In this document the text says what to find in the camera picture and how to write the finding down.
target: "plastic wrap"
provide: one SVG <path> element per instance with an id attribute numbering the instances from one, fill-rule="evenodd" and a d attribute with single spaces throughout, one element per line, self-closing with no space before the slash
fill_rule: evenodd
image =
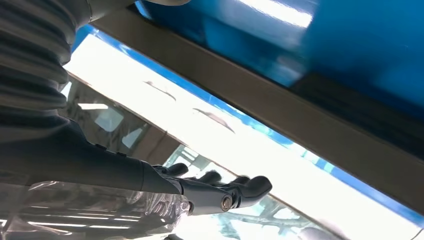
<path id="1" fill-rule="evenodd" d="M 3 219 L 3 240 L 126 240 L 166 236 L 189 212 L 182 195 L 66 182 L 27 187 Z"/>

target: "blue panel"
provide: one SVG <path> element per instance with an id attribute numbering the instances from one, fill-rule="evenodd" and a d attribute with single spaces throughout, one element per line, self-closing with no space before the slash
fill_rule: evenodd
<path id="1" fill-rule="evenodd" d="M 144 2 L 152 19 L 286 87 L 313 70 L 424 120 L 424 1 Z"/>
<path id="2" fill-rule="evenodd" d="M 132 57 L 139 63 L 149 67 L 150 69 L 154 70 L 158 74 L 162 75 L 163 77 L 167 78 L 168 80 L 174 82 L 178 86 L 186 89 L 187 91 L 191 92 L 192 94 L 198 96 L 199 98 L 203 99 L 204 101 L 208 102 L 212 106 L 217 107 L 218 109 L 221 109 L 224 112 L 229 113 L 230 115 L 240 119 L 245 125 L 251 126 L 252 128 L 256 129 L 257 131 L 267 135 L 277 143 L 280 143 L 283 146 L 286 146 L 290 148 L 291 145 L 294 143 L 289 140 L 288 138 L 282 136 L 281 134 L 273 131 L 272 129 L 266 127 L 262 123 L 256 121 L 255 119 L 251 118 L 250 116 L 244 114 L 243 112 L 235 109 L 234 107 L 228 105 L 224 101 L 216 98 L 215 96 L 211 95 L 210 93 L 204 91 L 203 89 L 197 87 L 196 85 L 190 83 L 189 81 L 183 79 L 179 75 L 169 71 L 165 67 L 159 65 L 158 63 L 150 60 L 149 58 L 143 56 L 142 54 L 132 50 L 131 48 L 123 45 L 116 39 L 113 39 L 112 37 L 98 31 L 97 29 L 93 28 L 90 25 L 86 25 L 83 28 L 81 28 L 78 31 L 77 34 L 77 40 L 76 42 L 81 42 L 87 34 L 92 34 L 94 36 L 97 36 L 98 38 L 102 39 L 109 45 L 115 47 L 116 49 L 124 52 L 128 56 Z M 333 166 L 329 162 L 325 161 L 324 159 L 320 158 L 315 162 L 315 165 L 323 169 L 324 171 L 328 172 L 332 176 L 336 177 L 337 179 L 341 180 L 342 182 L 346 183 L 347 185 L 351 186 L 352 188 L 358 190 L 362 194 L 368 196 L 369 198 L 373 199 L 374 201 L 382 204 L 383 206 L 386 206 L 390 210 L 394 211 L 395 213 L 399 214 L 400 216 L 408 219 L 409 221 L 415 223 L 416 225 L 420 227 L 424 227 L 424 217 L 419 215 L 418 213 L 412 211 L 411 209 L 403 206 L 402 204 L 394 201 L 390 197 L 384 195 L 383 193 L 375 190 L 374 188 L 370 187 L 369 185 L 365 184 L 364 182 L 361 182 L 360 180 L 356 179 L 355 177 L 349 175 L 345 171 Z"/>

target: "metal bolt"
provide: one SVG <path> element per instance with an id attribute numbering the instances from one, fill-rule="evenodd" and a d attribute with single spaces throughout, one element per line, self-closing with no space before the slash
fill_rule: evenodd
<path id="1" fill-rule="evenodd" d="M 231 209 L 231 205 L 233 205 L 233 199 L 231 198 L 231 196 L 229 195 L 224 196 L 221 201 L 221 209 L 224 212 L 227 212 L 228 210 Z"/>

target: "blue plastic cover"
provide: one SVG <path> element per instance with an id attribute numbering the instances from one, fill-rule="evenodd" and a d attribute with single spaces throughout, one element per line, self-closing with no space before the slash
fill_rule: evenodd
<path id="1" fill-rule="evenodd" d="M 192 0 L 140 12 L 283 86 L 314 71 L 424 120 L 424 1 Z"/>

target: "metal beam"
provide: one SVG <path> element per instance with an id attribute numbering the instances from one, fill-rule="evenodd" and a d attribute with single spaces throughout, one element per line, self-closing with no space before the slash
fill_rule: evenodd
<path id="1" fill-rule="evenodd" d="M 424 215 L 421 159 L 127 9 L 93 25 Z"/>

